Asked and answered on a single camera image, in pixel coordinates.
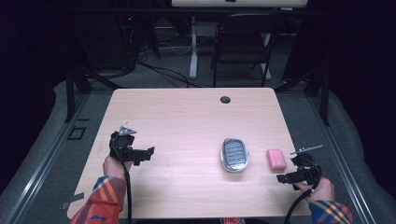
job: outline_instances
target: person's left hand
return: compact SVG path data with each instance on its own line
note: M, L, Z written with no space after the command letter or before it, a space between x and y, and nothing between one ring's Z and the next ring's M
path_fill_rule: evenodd
M126 169L129 171L134 163L132 161L126 161L124 164ZM104 176L113 176L123 180L125 179L122 164L110 156L107 156L103 163L103 174Z

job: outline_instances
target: pink object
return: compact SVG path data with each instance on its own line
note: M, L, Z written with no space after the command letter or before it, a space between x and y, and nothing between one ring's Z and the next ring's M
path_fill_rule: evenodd
M284 171L286 169L286 162L282 150L269 149L267 151L267 159L272 171Z

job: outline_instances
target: chair backrest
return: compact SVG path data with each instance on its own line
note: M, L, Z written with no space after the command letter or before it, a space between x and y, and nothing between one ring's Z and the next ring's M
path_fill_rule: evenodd
M264 34L277 33L282 28L281 20L265 13L235 13L222 18L217 27L217 35L223 34Z

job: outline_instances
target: light wood surface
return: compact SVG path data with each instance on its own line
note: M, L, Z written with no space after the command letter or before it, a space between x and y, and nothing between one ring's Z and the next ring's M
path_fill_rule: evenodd
M231 98L229 104L220 101ZM110 135L128 122L137 130L133 147L155 147L151 161L133 166L133 218L285 216L299 192L277 182L266 151L283 150L287 169L295 172L290 134L276 95L267 88L117 90L108 105L76 194L72 217L92 193L109 153ZM220 162L225 138L242 139L249 165L227 172ZM301 202L295 216L310 214ZM120 217L127 217L127 201Z
M307 0L172 0L173 7L305 7Z

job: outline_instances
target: hand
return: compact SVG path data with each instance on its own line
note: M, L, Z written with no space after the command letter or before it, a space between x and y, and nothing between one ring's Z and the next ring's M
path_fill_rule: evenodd
M294 183L293 185L299 188L301 192L307 191L312 188L312 185L306 185L303 182ZM315 201L334 202L334 186L332 185L332 182L329 179L322 177L315 191L311 193L311 196L308 196L305 199L308 203L312 203Z
M132 164L134 163L132 161L127 161L124 164L126 169L129 171L131 169ZM105 158L105 162L103 163L103 173L105 176L113 176L123 180L125 179L122 164L110 156L107 156Z

